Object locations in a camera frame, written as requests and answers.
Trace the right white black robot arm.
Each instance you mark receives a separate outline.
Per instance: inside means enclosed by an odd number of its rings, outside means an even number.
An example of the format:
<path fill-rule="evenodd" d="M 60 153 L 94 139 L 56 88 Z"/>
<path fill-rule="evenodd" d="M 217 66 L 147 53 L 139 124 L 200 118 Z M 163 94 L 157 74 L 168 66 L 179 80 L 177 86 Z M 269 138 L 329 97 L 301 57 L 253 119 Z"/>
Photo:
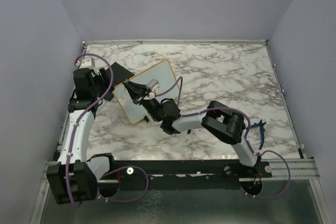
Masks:
<path fill-rule="evenodd" d="M 159 85 L 156 80 L 148 84 L 127 80 L 123 85 L 133 103 L 143 106 L 154 121 L 161 123 L 160 128 L 166 134 L 204 128 L 221 142 L 232 146 L 246 177 L 254 177 L 259 173 L 261 158 L 247 140 L 251 121 L 244 112 L 212 101 L 203 111 L 182 114 L 179 102 L 172 98 L 165 98 L 161 102 L 157 100 L 160 95 L 155 90 Z"/>

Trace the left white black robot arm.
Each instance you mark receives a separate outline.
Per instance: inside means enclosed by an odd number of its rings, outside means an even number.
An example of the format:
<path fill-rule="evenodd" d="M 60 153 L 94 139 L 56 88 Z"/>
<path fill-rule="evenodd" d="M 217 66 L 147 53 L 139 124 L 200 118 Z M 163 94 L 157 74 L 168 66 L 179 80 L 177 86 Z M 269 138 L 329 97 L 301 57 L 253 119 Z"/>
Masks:
<path fill-rule="evenodd" d="M 47 169 L 46 176 L 57 204 L 94 200 L 98 181 L 115 175 L 116 166 L 110 153 L 87 159 L 87 144 L 97 110 L 104 101 L 113 98 L 112 69 L 98 72 L 80 68 L 73 72 L 75 88 L 68 104 L 69 130 L 56 165 Z"/>

